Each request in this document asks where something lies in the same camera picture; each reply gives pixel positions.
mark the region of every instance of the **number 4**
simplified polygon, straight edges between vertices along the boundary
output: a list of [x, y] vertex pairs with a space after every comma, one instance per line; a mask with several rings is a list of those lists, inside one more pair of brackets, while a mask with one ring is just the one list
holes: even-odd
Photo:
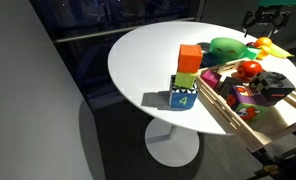
[[182, 99], [180, 99], [179, 102], [182, 103], [182, 104], [184, 104], [184, 105], [186, 105], [186, 103], [187, 103], [187, 97], [183, 97]]

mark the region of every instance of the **cube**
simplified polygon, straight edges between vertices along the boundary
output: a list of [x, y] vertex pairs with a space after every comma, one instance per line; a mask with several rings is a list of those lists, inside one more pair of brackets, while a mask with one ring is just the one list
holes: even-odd
[[263, 94], [270, 104], [276, 104], [296, 89], [286, 76], [276, 72], [258, 73], [249, 86]]
[[220, 95], [224, 98], [227, 99], [228, 95], [229, 95], [229, 91], [232, 88], [233, 85], [243, 85], [243, 82], [239, 79], [235, 79], [232, 77], [226, 77], [226, 79], [224, 80], [224, 82], [221, 84], [220, 87]]
[[178, 72], [196, 73], [202, 61], [202, 50], [199, 45], [180, 45]]
[[239, 85], [230, 89], [227, 104], [248, 123], [260, 119], [269, 109], [265, 97], [256, 89]]
[[255, 60], [260, 53], [260, 49], [247, 47], [245, 54], [241, 58], [248, 58], [251, 60]]
[[175, 79], [175, 86], [190, 89], [192, 88], [195, 80], [196, 80], [196, 74], [177, 72], [176, 79]]
[[171, 76], [169, 106], [172, 108], [192, 108], [198, 96], [196, 82], [194, 82], [192, 88], [182, 88], [175, 86], [175, 78], [175, 75]]
[[201, 76], [201, 79], [204, 80], [212, 89], [215, 89], [218, 82], [220, 81], [221, 74], [207, 70]]
[[217, 57], [211, 52], [208, 52], [203, 54], [200, 67], [201, 68], [210, 67], [210, 66], [217, 65], [218, 63], [219, 63], [219, 57]]

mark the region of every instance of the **table pedestal base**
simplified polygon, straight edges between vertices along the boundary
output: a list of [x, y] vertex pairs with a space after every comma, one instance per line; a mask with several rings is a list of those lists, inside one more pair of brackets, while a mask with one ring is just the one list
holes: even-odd
[[197, 132], [156, 118], [146, 129], [145, 142], [150, 154], [161, 164], [170, 167], [188, 164], [199, 150]]

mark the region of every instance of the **wooden tray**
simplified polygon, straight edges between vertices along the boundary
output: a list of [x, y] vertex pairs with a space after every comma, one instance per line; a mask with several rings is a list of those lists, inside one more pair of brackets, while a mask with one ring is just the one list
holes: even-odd
[[248, 125], [227, 105], [226, 100], [218, 95], [216, 89], [213, 90], [208, 84], [200, 78], [208, 69], [222, 75], [221, 82], [217, 85], [220, 87], [222, 81], [227, 76], [236, 72], [240, 63], [248, 61], [241, 59], [228, 62], [224, 65], [203, 68], [198, 71], [196, 78], [199, 94], [206, 97], [207, 102], [222, 117], [218, 121], [224, 121], [231, 131], [242, 141], [251, 151], [257, 151], [265, 145], [296, 131], [296, 90], [286, 98], [279, 101], [271, 107], [265, 114], [265, 117], [258, 122]]

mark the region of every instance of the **orange block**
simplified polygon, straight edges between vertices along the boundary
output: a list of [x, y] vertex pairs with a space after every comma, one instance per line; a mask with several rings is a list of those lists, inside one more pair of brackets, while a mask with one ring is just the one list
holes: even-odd
[[202, 61], [202, 50], [199, 45], [180, 45], [178, 72], [196, 73]]

